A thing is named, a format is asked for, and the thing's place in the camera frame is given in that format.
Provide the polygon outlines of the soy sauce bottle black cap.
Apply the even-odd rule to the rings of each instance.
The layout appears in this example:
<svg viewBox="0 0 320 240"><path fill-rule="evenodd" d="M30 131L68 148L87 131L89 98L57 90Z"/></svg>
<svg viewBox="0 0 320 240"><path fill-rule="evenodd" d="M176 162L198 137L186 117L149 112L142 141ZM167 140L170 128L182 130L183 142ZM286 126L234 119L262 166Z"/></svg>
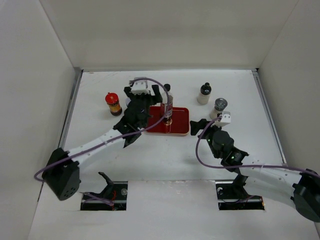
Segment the soy sauce bottle black cap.
<svg viewBox="0 0 320 240"><path fill-rule="evenodd" d="M172 124L173 115L173 100L174 97L171 93L171 85L166 83L164 85L165 92L162 96L162 103L160 104L160 116L163 117L162 121L165 125L169 126Z"/></svg>

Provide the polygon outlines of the clear top salt grinder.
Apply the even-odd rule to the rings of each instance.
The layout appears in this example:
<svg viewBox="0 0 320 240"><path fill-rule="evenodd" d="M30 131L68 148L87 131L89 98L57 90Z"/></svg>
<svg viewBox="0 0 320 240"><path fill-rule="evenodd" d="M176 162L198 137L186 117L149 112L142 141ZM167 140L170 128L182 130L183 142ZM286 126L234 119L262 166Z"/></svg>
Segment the clear top salt grinder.
<svg viewBox="0 0 320 240"><path fill-rule="evenodd" d="M214 102L214 107L212 111L210 112L210 118L213 120L217 118L223 111L224 109L228 106L228 102L226 99L220 97L217 98Z"/></svg>

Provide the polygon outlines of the small white lid jar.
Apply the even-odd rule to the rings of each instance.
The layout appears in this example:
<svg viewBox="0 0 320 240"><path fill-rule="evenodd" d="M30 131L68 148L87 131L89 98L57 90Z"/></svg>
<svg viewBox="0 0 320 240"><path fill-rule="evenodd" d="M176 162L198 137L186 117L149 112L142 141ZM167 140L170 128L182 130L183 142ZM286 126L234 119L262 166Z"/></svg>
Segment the small white lid jar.
<svg viewBox="0 0 320 240"><path fill-rule="evenodd" d="M131 102L131 99L130 99L130 98L126 98L126 99L125 99L125 104L126 104L127 107L128 107L128 105L129 105L130 102Z"/></svg>

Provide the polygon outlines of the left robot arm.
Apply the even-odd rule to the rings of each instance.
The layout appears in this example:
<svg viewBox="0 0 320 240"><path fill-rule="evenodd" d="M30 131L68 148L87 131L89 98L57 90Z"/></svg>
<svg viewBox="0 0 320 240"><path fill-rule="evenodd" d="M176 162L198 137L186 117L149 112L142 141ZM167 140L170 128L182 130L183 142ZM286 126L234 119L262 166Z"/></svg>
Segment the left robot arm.
<svg viewBox="0 0 320 240"><path fill-rule="evenodd" d="M122 150L133 144L148 129L150 107L162 103L160 83L148 86L146 79L132 81L124 88L129 103L122 118L102 136L79 147L55 149L41 177L60 201L65 201L78 191L91 192L94 197L108 199L112 186L100 182L95 190L81 181L85 168L107 158L113 150Z"/></svg>

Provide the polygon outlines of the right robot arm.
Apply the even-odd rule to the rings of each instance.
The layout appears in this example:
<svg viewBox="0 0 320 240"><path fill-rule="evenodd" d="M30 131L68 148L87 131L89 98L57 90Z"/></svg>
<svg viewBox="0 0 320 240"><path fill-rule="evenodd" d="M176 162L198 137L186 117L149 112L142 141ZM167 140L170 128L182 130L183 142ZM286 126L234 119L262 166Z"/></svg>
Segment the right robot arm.
<svg viewBox="0 0 320 240"><path fill-rule="evenodd" d="M200 164L211 169L224 169L237 176L232 192L238 198L246 195L267 197L294 208L304 218L320 221L320 176L311 169L286 165L269 165L255 160L247 152L234 146L234 139L217 126L219 117L208 121L190 122L190 134L205 140L219 165Z"/></svg>

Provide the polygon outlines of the red rectangular tray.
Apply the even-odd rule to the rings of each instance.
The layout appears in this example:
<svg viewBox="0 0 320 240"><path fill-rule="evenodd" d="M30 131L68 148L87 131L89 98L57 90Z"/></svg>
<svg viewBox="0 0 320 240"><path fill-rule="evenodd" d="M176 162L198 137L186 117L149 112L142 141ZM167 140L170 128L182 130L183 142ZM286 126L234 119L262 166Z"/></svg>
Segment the red rectangular tray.
<svg viewBox="0 0 320 240"><path fill-rule="evenodd" d="M147 127L152 126L161 118L161 107L151 106L149 111L151 118L148 119ZM163 121L147 130L149 134L185 136L190 131L190 113L185 107L173 107L171 124L166 125Z"/></svg>

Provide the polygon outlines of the black top sugar shaker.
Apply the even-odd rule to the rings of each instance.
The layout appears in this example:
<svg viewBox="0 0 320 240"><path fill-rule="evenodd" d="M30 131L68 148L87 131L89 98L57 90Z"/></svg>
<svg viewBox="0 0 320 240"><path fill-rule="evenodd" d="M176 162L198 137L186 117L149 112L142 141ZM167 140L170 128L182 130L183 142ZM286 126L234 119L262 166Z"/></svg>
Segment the black top sugar shaker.
<svg viewBox="0 0 320 240"><path fill-rule="evenodd" d="M203 84L200 88L200 92L197 96L197 101L201 105L206 105L209 102L211 96L212 88L209 82Z"/></svg>

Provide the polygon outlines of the red lid sauce jar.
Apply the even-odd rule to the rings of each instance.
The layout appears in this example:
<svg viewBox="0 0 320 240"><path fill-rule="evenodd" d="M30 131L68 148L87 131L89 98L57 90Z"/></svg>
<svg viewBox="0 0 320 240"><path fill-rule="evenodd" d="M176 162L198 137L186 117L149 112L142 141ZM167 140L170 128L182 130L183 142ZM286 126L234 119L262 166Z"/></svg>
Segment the red lid sauce jar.
<svg viewBox="0 0 320 240"><path fill-rule="evenodd" d="M109 107L109 111L113 116L119 116L122 113L119 96L114 92L108 92L105 96L105 102Z"/></svg>

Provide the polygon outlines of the left aluminium frame rail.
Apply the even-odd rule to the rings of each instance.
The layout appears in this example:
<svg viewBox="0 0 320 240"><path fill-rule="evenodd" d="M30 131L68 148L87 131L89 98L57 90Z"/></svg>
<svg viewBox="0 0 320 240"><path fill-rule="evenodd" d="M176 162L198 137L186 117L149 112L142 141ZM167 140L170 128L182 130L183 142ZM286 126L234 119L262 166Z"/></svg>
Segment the left aluminium frame rail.
<svg viewBox="0 0 320 240"><path fill-rule="evenodd" d="M73 115L75 102L76 102L77 94L80 88L80 83L83 75L83 69L81 69L80 67L75 67L74 71L75 71L75 77L73 80L73 85L72 85L72 89L71 89L71 93L68 101L68 106L67 106L67 110L66 110L66 114L63 122L63 127L61 130L61 134L58 142L58 148L61 148L62 150L65 150L65 144L66 144L66 139L67 139L70 123L71 123L71 118Z"/></svg>

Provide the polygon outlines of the aluminium frame rail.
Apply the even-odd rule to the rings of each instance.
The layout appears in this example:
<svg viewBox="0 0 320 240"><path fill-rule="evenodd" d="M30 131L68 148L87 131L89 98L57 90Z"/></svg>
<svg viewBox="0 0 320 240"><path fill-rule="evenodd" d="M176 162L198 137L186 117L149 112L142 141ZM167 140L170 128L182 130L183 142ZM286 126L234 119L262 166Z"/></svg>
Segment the aluminium frame rail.
<svg viewBox="0 0 320 240"><path fill-rule="evenodd" d="M252 75L253 75L253 78L254 78L254 82L256 84L260 99L262 101L262 105L263 105L265 114L267 116L268 124L269 124L269 126L270 126L270 128L272 130L272 136L273 136L273 138L274 138L274 140L276 142L278 151L279 151L279 153L281 155L282 164L286 166L287 165L287 160L286 160L286 157L285 157L285 154L284 154L284 151L283 151L283 148L282 148L282 145L281 145L281 142L280 142L277 130L276 130L276 126L275 126L275 123L274 123L274 120L273 120L273 117L272 117L272 114L271 114L271 111L270 111L270 108L269 108L269 105L268 105L268 102L267 102L266 95L265 95L264 90L263 90L263 86L262 86L262 83L261 83L261 80L260 80L258 69L254 68L254 69L251 70L251 72L252 72Z"/></svg>
<svg viewBox="0 0 320 240"><path fill-rule="evenodd" d="M65 150L65 144L66 144L66 139L67 139L70 123L71 123L71 118L73 115L75 102L76 102L77 94L80 88L80 83L83 75L83 69L81 69L80 67L75 67L74 71L75 71L75 77L73 80L73 85L72 85L72 89L71 89L71 93L68 101L68 106L67 106L67 110L66 110L66 114L63 122L63 127L61 130L61 134L58 142L58 148L61 148L62 150Z"/></svg>

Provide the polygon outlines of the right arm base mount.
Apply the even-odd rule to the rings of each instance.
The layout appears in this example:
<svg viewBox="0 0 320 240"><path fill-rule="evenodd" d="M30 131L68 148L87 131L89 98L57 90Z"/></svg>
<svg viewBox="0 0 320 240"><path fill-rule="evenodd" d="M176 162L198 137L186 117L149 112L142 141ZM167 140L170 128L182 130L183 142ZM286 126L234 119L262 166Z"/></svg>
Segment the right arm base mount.
<svg viewBox="0 0 320 240"><path fill-rule="evenodd" d="M265 210L261 196L250 195L245 191L246 179L245 176L237 176L234 180L218 180L215 182L219 210Z"/></svg>

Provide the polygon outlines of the right aluminium frame rail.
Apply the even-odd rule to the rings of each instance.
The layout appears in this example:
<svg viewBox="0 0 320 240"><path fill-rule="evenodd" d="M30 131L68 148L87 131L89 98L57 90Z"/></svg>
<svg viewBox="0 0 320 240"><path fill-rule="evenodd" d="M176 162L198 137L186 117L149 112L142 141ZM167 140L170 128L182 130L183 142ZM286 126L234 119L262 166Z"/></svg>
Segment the right aluminium frame rail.
<svg viewBox="0 0 320 240"><path fill-rule="evenodd" d="M267 102L266 95L265 95L264 90L263 90L263 86L262 86L262 83L261 83L261 80L260 80L258 69L254 68L254 69L251 70L251 72L252 72L252 75L253 75L253 78L254 78L254 82L256 84L260 99L262 101L262 105L263 105L265 114L267 116L268 124L269 124L269 126L270 126L270 128L272 130L272 136L273 136L273 138L274 138L274 140L276 142L278 151L279 151L279 153L281 155L282 164L286 166L287 165L287 160L286 160L286 157L285 157L285 154L284 154L284 151L283 151L283 148L282 148L282 145L281 145L281 142L280 142L277 130L276 130L276 126L275 126L275 123L274 123L274 120L273 120L273 117L272 117L272 114L271 114L271 111L270 111L270 108L269 108L269 105L268 105L268 102Z"/></svg>

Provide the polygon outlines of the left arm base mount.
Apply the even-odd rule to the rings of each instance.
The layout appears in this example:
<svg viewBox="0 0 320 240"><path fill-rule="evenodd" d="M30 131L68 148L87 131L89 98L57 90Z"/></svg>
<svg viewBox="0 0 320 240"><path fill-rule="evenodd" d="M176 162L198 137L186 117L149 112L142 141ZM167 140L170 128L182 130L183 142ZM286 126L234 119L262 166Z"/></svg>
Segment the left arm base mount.
<svg viewBox="0 0 320 240"><path fill-rule="evenodd" d="M127 209L128 182L112 181L105 173L98 173L106 182L100 193L82 195L81 211L125 211Z"/></svg>

